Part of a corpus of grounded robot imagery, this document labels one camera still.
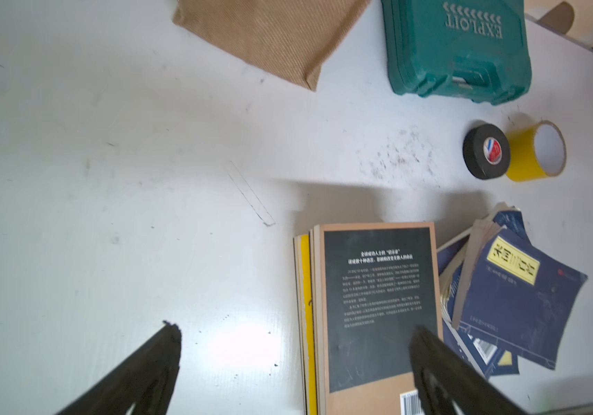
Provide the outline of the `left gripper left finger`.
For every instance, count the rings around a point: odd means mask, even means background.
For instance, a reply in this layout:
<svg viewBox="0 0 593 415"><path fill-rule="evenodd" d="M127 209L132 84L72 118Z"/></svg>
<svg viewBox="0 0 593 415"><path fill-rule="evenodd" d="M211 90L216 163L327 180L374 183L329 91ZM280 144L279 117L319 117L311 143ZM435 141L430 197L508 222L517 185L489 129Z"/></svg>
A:
<svg viewBox="0 0 593 415"><path fill-rule="evenodd" d="M165 321L147 342L61 414L165 414L180 371L182 332Z"/></svg>

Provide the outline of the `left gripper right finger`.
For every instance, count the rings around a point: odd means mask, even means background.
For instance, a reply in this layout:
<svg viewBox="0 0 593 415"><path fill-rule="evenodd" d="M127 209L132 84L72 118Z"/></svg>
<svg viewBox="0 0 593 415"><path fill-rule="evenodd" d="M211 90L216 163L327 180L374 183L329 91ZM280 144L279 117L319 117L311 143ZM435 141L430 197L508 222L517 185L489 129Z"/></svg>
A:
<svg viewBox="0 0 593 415"><path fill-rule="evenodd" d="M415 328L409 351L424 413L455 414L458 409L465 414L524 412L426 327Z"/></svg>

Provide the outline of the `tan book black cover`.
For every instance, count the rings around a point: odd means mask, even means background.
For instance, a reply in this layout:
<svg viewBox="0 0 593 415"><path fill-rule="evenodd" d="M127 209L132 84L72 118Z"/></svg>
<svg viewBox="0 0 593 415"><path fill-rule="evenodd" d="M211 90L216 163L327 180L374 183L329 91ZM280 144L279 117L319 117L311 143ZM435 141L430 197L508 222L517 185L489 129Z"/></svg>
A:
<svg viewBox="0 0 593 415"><path fill-rule="evenodd" d="M321 414L421 414L419 327L443 336L431 222L318 225L309 234Z"/></svg>

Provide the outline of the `yellow cartoon book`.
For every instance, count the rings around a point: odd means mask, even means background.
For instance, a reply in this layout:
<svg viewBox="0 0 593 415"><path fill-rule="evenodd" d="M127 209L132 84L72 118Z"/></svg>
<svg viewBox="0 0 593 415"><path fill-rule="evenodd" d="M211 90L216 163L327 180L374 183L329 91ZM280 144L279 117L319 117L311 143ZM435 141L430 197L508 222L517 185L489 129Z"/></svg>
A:
<svg viewBox="0 0 593 415"><path fill-rule="evenodd" d="M310 261L310 238L308 234L296 236L293 240L298 321L303 364L304 411L319 413L317 401L317 376L315 352L315 323L313 312L312 277Z"/></svg>

